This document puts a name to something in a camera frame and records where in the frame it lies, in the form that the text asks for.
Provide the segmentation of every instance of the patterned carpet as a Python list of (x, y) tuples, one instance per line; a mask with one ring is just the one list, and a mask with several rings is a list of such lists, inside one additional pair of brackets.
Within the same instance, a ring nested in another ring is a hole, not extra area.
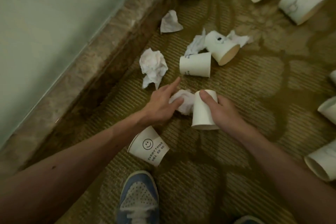
[[(177, 9), (184, 30), (160, 35), (147, 48), (160, 50), (169, 70), (165, 85), (179, 75), (179, 57), (205, 27), (253, 35), (224, 67), (212, 60), (211, 78), (183, 76), (182, 89), (212, 89), (231, 98), (244, 118), (296, 159), (335, 136), (317, 107), (335, 95), (327, 78), (336, 68), (336, 15), (331, 0), (307, 23), (295, 26), (280, 0), (186, 0)], [(145, 105), (154, 87), (142, 90), (138, 60), (70, 144), (82, 141)], [(284, 201), (251, 155), (225, 133), (197, 131), (191, 117), (174, 115), (156, 127), (171, 150), (158, 168), (120, 152), (59, 223), (114, 223), (123, 182), (149, 170), (160, 193), (161, 223), (230, 223), (255, 215), (266, 223), (295, 223)]]

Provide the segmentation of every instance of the sneaker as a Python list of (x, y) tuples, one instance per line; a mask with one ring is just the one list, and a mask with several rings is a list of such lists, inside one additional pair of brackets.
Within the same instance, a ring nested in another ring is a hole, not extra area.
[(149, 172), (137, 171), (126, 180), (117, 224), (159, 224), (159, 194)]
[(233, 224), (265, 224), (256, 217), (246, 215), (236, 220)]

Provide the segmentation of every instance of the smiley face drawing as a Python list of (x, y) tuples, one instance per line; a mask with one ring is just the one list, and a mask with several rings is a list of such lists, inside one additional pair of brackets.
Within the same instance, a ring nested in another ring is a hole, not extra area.
[(151, 139), (145, 139), (142, 143), (142, 146), (145, 150), (150, 150), (152, 149), (154, 143)]
[(294, 13), (296, 12), (298, 9), (298, 6), (297, 6), (297, 0), (295, 0), (292, 4), (290, 4), (288, 7), (287, 7), (287, 12), (290, 14), (290, 13)]

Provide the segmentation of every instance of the person's right hand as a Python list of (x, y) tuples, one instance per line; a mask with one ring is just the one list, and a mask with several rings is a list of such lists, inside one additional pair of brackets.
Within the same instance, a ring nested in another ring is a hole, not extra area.
[(236, 137), (237, 133), (248, 127), (234, 103), (228, 98), (217, 95), (217, 103), (205, 90), (201, 90), (199, 96), (209, 106), (215, 124), (232, 137)]

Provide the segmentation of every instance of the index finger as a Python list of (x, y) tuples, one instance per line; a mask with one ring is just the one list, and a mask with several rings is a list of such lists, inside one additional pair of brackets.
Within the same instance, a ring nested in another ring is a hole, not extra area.
[(172, 94), (175, 92), (177, 86), (180, 84), (180, 82), (181, 82), (181, 78), (180, 78), (180, 77), (176, 78), (176, 80), (175, 80), (173, 83), (171, 83), (171, 84), (169, 85), (169, 87), (167, 87), (167, 88), (165, 89), (165, 92), (167, 92), (167, 93), (169, 93), (170, 95), (172, 95)]

